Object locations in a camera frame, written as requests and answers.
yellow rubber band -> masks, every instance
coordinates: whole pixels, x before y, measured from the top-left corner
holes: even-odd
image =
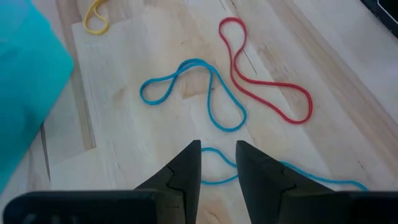
[[[99,6],[106,2],[107,0],[94,0],[94,2],[91,4],[91,6],[87,9],[87,13],[85,16],[85,19],[83,20],[83,27],[85,28],[85,30],[91,34],[94,35],[101,35],[104,34],[106,31],[108,31],[109,29],[109,20],[101,15],[98,14],[97,9],[99,8]],[[90,28],[87,27],[87,23],[88,20],[90,19],[90,14],[91,12],[94,11],[94,15],[96,17],[98,17],[99,19],[101,19],[102,21],[104,21],[105,25],[102,29],[100,30],[92,30]]]

teal fabric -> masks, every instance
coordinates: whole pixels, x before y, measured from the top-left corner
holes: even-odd
[[[72,70],[71,56],[29,1],[0,2],[0,193]]]

wooden table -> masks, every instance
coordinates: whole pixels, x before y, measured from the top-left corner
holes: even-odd
[[[242,139],[317,175],[398,189],[398,40],[359,0],[110,0],[100,12],[111,28],[101,36],[87,34],[81,23],[91,0],[34,2],[73,55],[75,71],[1,195],[1,208],[31,190],[133,189],[194,139],[232,159]],[[218,36],[226,16],[239,16],[248,27],[241,70],[308,89],[314,100],[309,122],[288,124],[233,86]],[[96,19],[90,24],[101,26]],[[231,24],[225,33],[236,50],[241,29]],[[168,75],[192,57],[214,65],[247,108],[239,131],[224,133],[210,122],[204,69],[181,77],[163,104],[141,101],[146,79]],[[294,118],[307,113],[299,92],[241,84]],[[153,85],[146,94],[154,99],[167,87]],[[223,125],[240,122],[219,82],[212,105]],[[207,179],[236,173],[208,154],[202,167]],[[248,218],[237,181],[202,186],[198,223]]]

rubber band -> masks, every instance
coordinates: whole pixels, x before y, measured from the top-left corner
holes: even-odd
[[[227,163],[227,165],[229,165],[229,166],[231,166],[233,168],[237,168],[236,164],[234,162],[230,161],[219,149],[215,149],[213,147],[204,147],[204,148],[201,149],[201,151],[202,152],[214,152],[217,155],[219,155],[225,161],[225,163]],[[285,162],[285,161],[279,161],[279,162],[282,163],[283,165],[291,168],[292,170],[298,172],[299,174],[301,174],[301,175],[303,175],[305,177],[308,177],[309,179],[312,179],[312,180],[316,180],[316,181],[324,182],[324,183],[328,183],[328,184],[343,184],[343,185],[350,184],[350,185],[356,186],[357,188],[359,188],[359,189],[361,189],[363,191],[368,191],[369,190],[367,187],[365,187],[365,185],[363,185],[363,184],[361,184],[361,183],[359,183],[359,182],[357,182],[355,180],[331,180],[331,179],[319,177],[319,176],[310,174],[308,172],[305,172],[304,170],[302,170],[302,169],[300,169],[300,168],[298,168],[298,167],[296,167],[296,166],[294,166],[294,165],[292,165],[292,164],[290,164],[288,162]],[[215,186],[215,185],[227,184],[228,182],[231,182],[231,181],[233,181],[233,180],[235,180],[237,178],[238,178],[238,175],[234,175],[234,176],[232,176],[230,178],[227,178],[227,179],[224,179],[224,180],[217,180],[217,181],[209,181],[209,180],[202,179],[201,183],[203,185],[213,185],[213,186]]]
[[[167,97],[169,97],[169,95],[170,95],[170,93],[171,93],[171,91],[172,91],[172,89],[173,89],[173,87],[174,87],[175,81],[177,80],[177,78],[179,77],[179,75],[180,75],[181,73],[185,72],[186,70],[188,70],[189,68],[197,67],[197,66],[199,66],[199,67],[205,67],[205,68],[207,68],[207,69],[209,70],[210,79],[209,79],[209,87],[208,87],[208,91],[207,91],[207,111],[208,111],[208,114],[209,114],[209,117],[210,117],[211,122],[212,122],[218,129],[220,129],[220,130],[222,130],[222,131],[226,131],[226,132],[233,132],[233,131],[236,131],[236,130],[238,130],[239,128],[241,128],[241,127],[243,126],[243,124],[245,123],[246,118],[247,118],[247,116],[248,116],[248,115],[247,115],[247,112],[246,112],[246,109],[245,109],[244,106],[235,98],[235,96],[231,93],[231,91],[230,91],[230,90],[228,89],[228,87],[225,85],[225,83],[224,83],[224,81],[223,81],[221,75],[218,73],[217,69],[216,69],[215,67],[211,66],[210,64],[208,64],[207,62],[205,62],[204,60],[199,59],[199,58],[188,59],[188,60],[182,62],[182,63],[180,64],[180,66],[178,67],[177,71],[176,71],[175,73],[171,74],[171,75],[168,75],[168,76],[162,77],[162,78],[151,78],[151,79],[145,81],[145,82],[141,85],[141,87],[140,87],[140,89],[139,89],[139,95],[140,95],[141,99],[143,100],[144,103],[146,103],[146,104],[148,104],[148,105],[158,105],[159,103],[162,103],[163,101],[165,101],[165,100],[167,99]],[[226,127],[220,125],[220,124],[216,121],[216,119],[214,119],[213,113],[211,112],[211,103],[210,103],[210,102],[211,102],[211,87],[212,87],[212,85],[213,85],[213,73],[216,74],[218,80],[220,81],[221,85],[222,85],[223,88],[225,89],[225,92],[227,92],[228,96],[232,99],[232,101],[235,103],[235,105],[238,106],[238,108],[242,111],[242,114],[243,114],[243,119],[242,119],[242,121],[241,121],[237,126],[235,126],[235,127],[233,127],[233,128],[226,128]],[[151,100],[147,100],[147,99],[144,97],[144,89],[145,89],[145,87],[146,87],[147,85],[149,85],[149,84],[151,84],[151,83],[155,83],[155,82],[163,82],[163,81],[170,80],[170,79],[171,79],[172,81],[171,81],[171,83],[170,83],[169,88],[167,89],[166,93],[165,93],[162,97],[160,97],[158,100],[153,100],[153,101],[151,101]]]
[[[244,40],[243,40],[243,44],[242,46],[239,48],[239,50],[236,52],[235,56],[232,57],[232,50],[231,50],[231,46],[228,42],[228,40],[226,39],[226,37],[224,36],[223,32],[222,32],[222,28],[223,26],[228,23],[228,22],[235,22],[237,24],[239,24],[244,32]],[[238,64],[237,64],[237,59],[240,56],[240,54],[243,51],[244,46],[246,45],[246,41],[248,38],[248,30],[246,29],[246,26],[244,25],[244,22],[237,17],[227,17],[225,19],[223,19],[218,27],[218,33],[220,35],[220,37],[223,39],[225,45],[227,46],[228,49],[228,55],[229,55],[229,75],[232,79],[232,82],[234,83],[234,85],[236,86],[236,88],[238,88],[239,91],[241,91],[242,93],[246,94],[247,96],[250,96],[251,98],[257,100],[258,102],[270,107],[271,109],[273,109],[276,113],[278,113],[286,122],[290,123],[290,124],[302,124],[307,122],[312,115],[312,109],[313,109],[313,103],[312,103],[312,98],[311,98],[311,94],[304,89],[303,87],[293,84],[293,83],[283,83],[283,82],[269,82],[269,81],[260,81],[260,80],[253,80],[250,79],[246,76],[244,76],[241,71],[238,68]],[[269,101],[260,98],[259,96],[253,94],[252,92],[248,91],[247,89],[243,88],[236,80],[235,77],[233,75],[233,70],[235,70],[235,72],[238,74],[238,76],[243,79],[244,81],[248,82],[248,83],[252,83],[252,84],[257,84],[257,85],[270,85],[270,86],[279,86],[279,87],[287,87],[287,88],[293,88],[296,89],[298,91],[301,91],[305,97],[307,97],[308,100],[308,114],[307,116],[299,121],[293,120],[291,118],[289,118],[288,116],[286,116],[286,114],[284,114],[278,107],[276,107],[275,105],[273,105],[272,103],[270,103]]]
[[[106,2],[107,0],[94,0],[94,2],[91,4],[91,6],[87,9],[85,18],[83,20],[83,27],[85,30],[91,34],[94,35],[101,35],[104,34],[106,31],[109,29],[109,20],[103,16],[101,16],[98,12],[97,9],[102,5],[102,3]],[[90,19],[91,12],[94,12],[94,15],[104,21],[105,25],[102,29],[100,30],[92,30],[88,28],[88,20]]]

